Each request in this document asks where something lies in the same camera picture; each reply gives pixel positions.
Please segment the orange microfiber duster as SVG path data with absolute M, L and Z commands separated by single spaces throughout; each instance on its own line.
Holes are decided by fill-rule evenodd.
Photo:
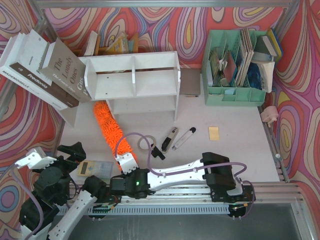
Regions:
M 115 157 L 116 154 L 123 155 L 125 153 L 130 153 L 135 158 L 136 155 L 126 138 L 121 141 L 116 151 L 116 145 L 124 136 L 124 133 L 114 119 L 107 102 L 104 100 L 96 101 L 93 106 L 93 114 L 100 127 L 102 136 L 107 145 L 111 148 L 112 156 Z

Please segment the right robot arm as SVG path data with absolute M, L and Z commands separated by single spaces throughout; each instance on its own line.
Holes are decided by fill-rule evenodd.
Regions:
M 254 202 L 253 185 L 241 180 L 239 175 L 247 170 L 241 162 L 231 162 L 228 157 L 204 152 L 201 159 L 169 168 L 139 168 L 130 154 L 118 155 L 121 174 L 110 179 L 110 192 L 117 196 L 144 199 L 165 188 L 178 185 L 209 187 L 212 202 Z

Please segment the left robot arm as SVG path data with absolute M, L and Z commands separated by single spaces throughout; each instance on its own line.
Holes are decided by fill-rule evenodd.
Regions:
M 96 176 L 88 177 L 71 208 L 61 221 L 51 228 L 59 207 L 70 199 L 70 173 L 86 159 L 81 142 L 73 145 L 60 145 L 58 151 L 68 154 L 47 156 L 41 147 L 31 149 L 24 158 L 16 162 L 17 168 L 28 167 L 39 173 L 33 184 L 34 190 L 21 207 L 19 222 L 24 240 L 66 240 L 87 209 L 107 198 L 107 184 Z

